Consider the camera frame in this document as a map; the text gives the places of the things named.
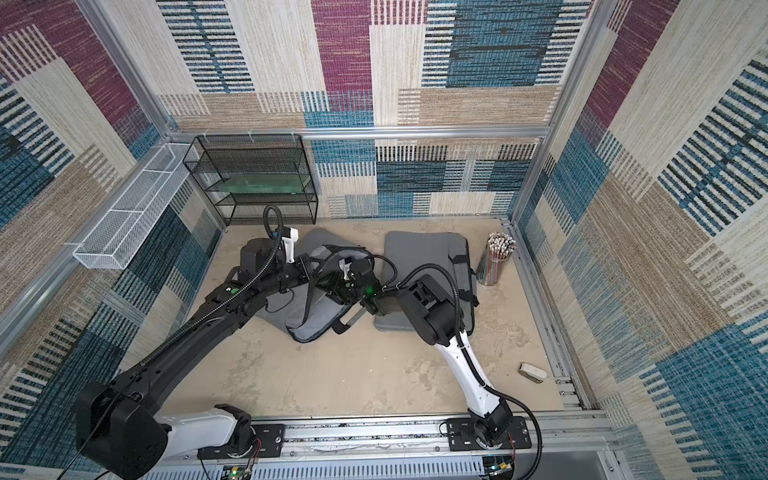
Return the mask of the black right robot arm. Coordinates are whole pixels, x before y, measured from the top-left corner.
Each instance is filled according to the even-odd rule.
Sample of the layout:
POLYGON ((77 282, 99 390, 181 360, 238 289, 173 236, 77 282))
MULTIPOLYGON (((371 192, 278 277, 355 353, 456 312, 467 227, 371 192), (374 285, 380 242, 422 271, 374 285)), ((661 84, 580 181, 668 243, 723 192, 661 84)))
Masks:
POLYGON ((496 390, 478 365, 462 319, 459 290, 447 269, 423 264, 404 279, 383 284, 371 260, 343 261, 338 273, 320 280, 320 288, 334 302, 359 304, 370 314, 385 314, 385 303, 395 302, 421 340, 439 351, 459 383, 471 418, 471 442, 488 450, 541 446, 532 411, 496 390))

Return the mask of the grey zippered laptop bag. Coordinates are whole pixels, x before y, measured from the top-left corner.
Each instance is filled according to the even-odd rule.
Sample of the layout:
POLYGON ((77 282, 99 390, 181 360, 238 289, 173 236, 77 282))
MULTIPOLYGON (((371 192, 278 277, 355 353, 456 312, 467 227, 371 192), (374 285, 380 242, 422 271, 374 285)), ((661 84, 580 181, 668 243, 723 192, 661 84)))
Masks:
MULTIPOLYGON (((296 255, 307 254, 312 258, 325 260, 332 253, 334 258, 325 266, 322 275, 340 273, 339 262, 347 259, 362 259, 369 252, 362 246, 324 229, 315 228, 301 237, 295 247, 296 255)), ((305 313, 309 285, 291 287, 285 294, 276 293, 267 298, 268 305, 259 310, 255 317, 266 321, 298 343, 310 343, 323 335, 331 325, 340 320, 350 306, 332 300, 318 286, 312 290, 312 300, 305 313)))

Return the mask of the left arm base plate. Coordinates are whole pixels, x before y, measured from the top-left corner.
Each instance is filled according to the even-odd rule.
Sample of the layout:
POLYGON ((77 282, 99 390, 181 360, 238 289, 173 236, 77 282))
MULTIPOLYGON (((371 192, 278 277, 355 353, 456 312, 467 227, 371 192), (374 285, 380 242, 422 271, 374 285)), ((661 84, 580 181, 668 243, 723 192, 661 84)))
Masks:
POLYGON ((200 460, 237 460, 245 461, 258 458, 278 458, 282 452, 285 424, 252 424, 245 436, 246 442, 239 439, 234 444, 227 443, 217 447, 206 447, 197 451, 200 460))

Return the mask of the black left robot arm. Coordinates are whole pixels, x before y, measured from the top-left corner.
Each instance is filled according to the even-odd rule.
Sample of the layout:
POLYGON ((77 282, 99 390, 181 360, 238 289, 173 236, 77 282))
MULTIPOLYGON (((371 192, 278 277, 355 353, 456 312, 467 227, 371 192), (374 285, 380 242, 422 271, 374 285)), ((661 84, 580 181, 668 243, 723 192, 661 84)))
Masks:
POLYGON ((252 454, 251 417, 237 407, 218 404, 176 417, 160 411, 181 381, 265 307, 269 296, 306 281, 306 272, 288 262, 284 242, 291 231, 279 208, 267 206, 263 222, 266 238, 247 249, 187 323, 127 371, 79 393, 78 454, 121 479, 139 479, 161 460, 192 450, 214 449, 235 458, 252 454))

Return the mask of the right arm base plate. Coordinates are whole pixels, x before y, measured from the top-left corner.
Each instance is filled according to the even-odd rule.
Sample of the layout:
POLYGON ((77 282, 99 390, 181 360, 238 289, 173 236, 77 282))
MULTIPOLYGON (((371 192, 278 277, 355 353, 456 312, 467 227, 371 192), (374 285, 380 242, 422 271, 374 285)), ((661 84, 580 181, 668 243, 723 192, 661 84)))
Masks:
POLYGON ((505 432, 500 435, 499 442, 493 446, 483 443, 476 435, 474 422, 469 418, 456 417, 444 420, 438 427, 441 436, 446 437, 449 444, 449 450, 470 451, 470 450, 511 450, 530 449, 533 447, 530 433, 532 428, 526 424, 526 419, 522 416, 513 416, 511 423, 507 426, 505 432))

